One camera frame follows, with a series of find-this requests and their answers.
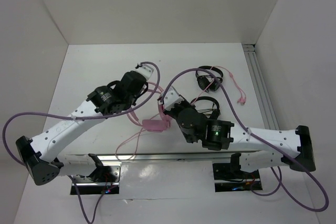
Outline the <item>pink headphones with cable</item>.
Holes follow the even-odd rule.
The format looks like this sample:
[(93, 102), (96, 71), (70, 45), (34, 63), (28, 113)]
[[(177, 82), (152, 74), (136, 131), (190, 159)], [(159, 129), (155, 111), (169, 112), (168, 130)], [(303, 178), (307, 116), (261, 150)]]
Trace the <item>pink headphones with cable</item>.
[[(246, 103), (247, 100), (247, 95), (245, 93), (245, 91), (237, 84), (233, 74), (225, 67), (222, 66), (214, 66), (219, 68), (221, 71), (225, 70), (227, 71), (227, 73), (229, 74), (229, 77), (231, 78), (233, 84), (235, 85), (235, 87), (237, 88), (237, 90), (240, 93), (240, 97), (237, 100), (237, 103), (240, 105), (244, 105)], [(203, 90), (201, 91), (201, 93), (197, 96), (203, 96), (203, 94), (206, 93)], [(134, 112), (131, 112), (129, 114), (127, 114), (128, 119), (135, 125), (139, 126), (141, 129), (139, 132), (135, 133), (133, 136), (131, 136), (130, 138), (126, 139), (125, 141), (121, 142), (118, 147), (115, 150), (115, 156), (118, 157), (118, 150), (126, 145), (127, 143), (129, 143), (130, 141), (132, 141), (135, 137), (137, 138), (137, 143), (135, 146), (135, 150), (134, 153), (132, 154), (132, 156), (135, 156), (137, 154), (137, 150), (138, 150), (138, 146), (139, 146), (139, 139), (140, 136), (143, 132), (153, 132), (153, 133), (161, 133), (164, 132), (166, 130), (168, 130), (171, 126), (171, 121), (170, 122), (164, 122), (160, 116), (159, 113), (154, 115), (153, 117), (151, 117), (150, 119), (145, 119), (142, 122), (139, 121), (138, 117), (136, 116), (136, 114)]]

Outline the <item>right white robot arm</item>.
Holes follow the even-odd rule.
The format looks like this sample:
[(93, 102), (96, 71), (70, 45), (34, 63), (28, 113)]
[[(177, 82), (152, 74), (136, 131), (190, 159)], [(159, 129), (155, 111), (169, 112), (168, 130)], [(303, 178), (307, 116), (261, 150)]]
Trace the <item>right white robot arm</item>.
[(186, 142), (201, 142), (210, 151), (230, 151), (229, 172), (235, 178), (273, 166), (297, 172), (314, 172), (316, 165), (309, 129), (276, 131), (243, 129), (230, 121), (208, 118), (187, 101), (163, 104), (163, 113), (174, 119)]

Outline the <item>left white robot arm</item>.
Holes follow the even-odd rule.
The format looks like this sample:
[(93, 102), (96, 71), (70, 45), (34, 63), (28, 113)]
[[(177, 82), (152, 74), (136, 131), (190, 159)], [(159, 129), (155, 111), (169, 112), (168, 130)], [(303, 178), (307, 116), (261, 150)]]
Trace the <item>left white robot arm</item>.
[(60, 156), (71, 142), (107, 115), (128, 110), (148, 90), (148, 80), (153, 73), (147, 65), (125, 73), (120, 81), (97, 87), (71, 114), (49, 130), (16, 141), (20, 158), (36, 185), (49, 183), (57, 176), (82, 176), (96, 182), (110, 169), (95, 154)]

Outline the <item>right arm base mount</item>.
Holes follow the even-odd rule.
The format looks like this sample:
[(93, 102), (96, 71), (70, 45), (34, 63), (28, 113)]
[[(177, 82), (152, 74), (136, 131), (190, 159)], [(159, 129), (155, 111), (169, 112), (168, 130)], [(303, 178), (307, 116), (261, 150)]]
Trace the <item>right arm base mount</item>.
[(262, 190), (260, 173), (258, 170), (247, 172), (233, 173), (228, 163), (213, 163), (213, 176), (215, 192), (231, 191), (251, 191)]

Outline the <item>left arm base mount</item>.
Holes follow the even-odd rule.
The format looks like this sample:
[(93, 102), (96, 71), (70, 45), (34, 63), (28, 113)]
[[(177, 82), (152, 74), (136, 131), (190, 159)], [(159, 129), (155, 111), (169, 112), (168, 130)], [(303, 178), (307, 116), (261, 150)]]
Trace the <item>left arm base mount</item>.
[(97, 179), (76, 175), (72, 178), (76, 182), (80, 195), (117, 195), (119, 194), (121, 162), (107, 162), (102, 175)]

